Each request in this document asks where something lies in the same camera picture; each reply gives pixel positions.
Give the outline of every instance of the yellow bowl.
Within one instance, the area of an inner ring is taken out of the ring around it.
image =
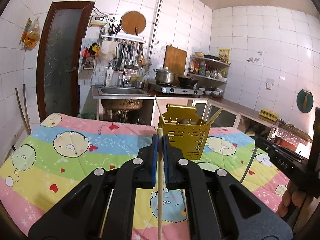
[[[204,56],[204,53],[203,52],[195,52],[196,56],[198,57],[203,57]]]

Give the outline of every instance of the brown door frame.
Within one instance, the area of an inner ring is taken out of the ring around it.
[[[71,73],[71,94],[75,95],[71,98],[71,105],[73,106],[71,111],[73,116],[79,114],[79,88],[78,88],[78,68],[79,68],[79,55],[81,50],[82,38],[85,35],[88,22],[91,16],[91,12],[94,6],[94,2],[87,1],[65,1],[54,2],[51,4],[49,12],[44,22],[42,35],[40,39],[39,52],[37,58],[37,71],[36,71],[36,93],[39,109],[39,117],[42,122],[48,115],[45,109],[44,99],[44,63],[47,53],[47,43],[49,39],[49,32],[53,17],[57,10],[60,9],[82,9],[82,14],[79,20],[78,30],[76,33],[75,43],[73,47],[72,66],[76,67],[76,70]]]

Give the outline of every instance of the drain pipe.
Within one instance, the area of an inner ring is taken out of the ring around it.
[[[157,26],[158,26],[158,21],[159,21],[159,15],[160,15],[162,2],[163,2],[163,0],[159,1],[159,6],[158,6],[158,9],[157,9],[157,16],[156,16],[156,21],[154,22],[155,26],[153,28],[153,35],[152,35],[152,40],[151,40],[151,46],[150,46],[150,52],[149,52],[148,60],[151,60],[151,54],[152,54],[153,44],[155,43],[156,30],[157,30]]]

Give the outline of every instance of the silver screw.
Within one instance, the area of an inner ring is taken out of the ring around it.
[[[143,160],[141,158],[134,158],[132,162],[133,164],[139,165],[143,162]]]
[[[189,161],[187,159],[180,159],[180,160],[178,160],[178,163],[180,165],[187,165],[189,163]]]
[[[227,172],[226,172],[226,170],[224,170],[224,169],[218,169],[218,170],[217,170],[217,174],[218,174],[220,177],[224,177],[224,176],[227,175]]]
[[[94,170],[93,173],[94,173],[96,176],[101,176],[101,175],[103,175],[104,170],[103,170],[103,168],[97,168],[97,169]]]

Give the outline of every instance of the wooden stick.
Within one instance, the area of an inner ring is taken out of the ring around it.
[[[214,113],[214,115],[205,123],[205,125],[211,125],[217,119],[222,110],[223,107],[219,108],[219,110]]]
[[[27,102],[26,102],[26,85],[23,84],[22,86],[23,90],[23,102],[24,102],[24,112],[26,113],[26,121],[28,125],[28,134],[31,134],[31,128],[30,128],[30,122],[29,122],[29,117],[28,117],[28,110],[27,110]]]
[[[23,115],[23,111],[22,111],[21,104],[20,104],[19,94],[18,94],[18,89],[17,89],[17,88],[16,88],[16,96],[17,96],[17,100],[18,100],[18,105],[19,105],[19,109],[20,109],[21,118],[22,118],[24,127],[26,128],[27,133],[28,133],[28,135],[29,135],[29,128],[28,128],[28,125],[27,125],[27,123],[26,123],[26,119],[24,119],[24,115]]]
[[[158,240],[162,240],[162,202],[164,186],[163,130],[158,128]]]
[[[161,111],[160,111],[160,107],[159,107],[159,103],[158,103],[158,100],[157,100],[157,96],[155,96],[155,100],[156,100],[156,104],[158,106],[158,110],[159,110],[159,113],[160,113],[161,120],[162,120],[163,124],[165,124],[164,119],[163,119],[163,115],[161,114]]]

